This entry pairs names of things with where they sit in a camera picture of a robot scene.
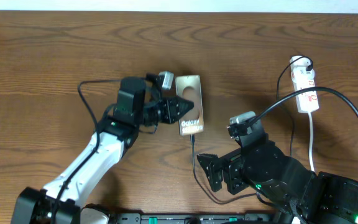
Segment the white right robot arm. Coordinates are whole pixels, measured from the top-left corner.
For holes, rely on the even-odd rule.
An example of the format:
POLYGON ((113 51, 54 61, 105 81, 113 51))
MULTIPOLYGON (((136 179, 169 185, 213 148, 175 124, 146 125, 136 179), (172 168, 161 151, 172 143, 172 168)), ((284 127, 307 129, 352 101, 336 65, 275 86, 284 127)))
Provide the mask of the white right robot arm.
POLYGON ((233 121, 228 131, 239 149, 197 156, 213 192, 223 183, 233 195, 251 187, 302 223, 358 223, 357 181, 307 169, 269 140, 261 122, 233 121))

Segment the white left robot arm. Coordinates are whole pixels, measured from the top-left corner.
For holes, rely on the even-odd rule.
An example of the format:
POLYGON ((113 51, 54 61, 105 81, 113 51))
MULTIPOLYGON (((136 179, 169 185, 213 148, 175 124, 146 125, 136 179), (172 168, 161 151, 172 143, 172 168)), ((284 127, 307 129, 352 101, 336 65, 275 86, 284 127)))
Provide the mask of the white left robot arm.
POLYGON ((120 80, 117 101, 100 120, 83 152, 42 189, 25 188, 16 200, 12 223, 109 223, 109 212, 87 205, 90 193, 136 141, 141 126, 176 123, 194 103, 180 96, 164 98, 169 75, 120 80))

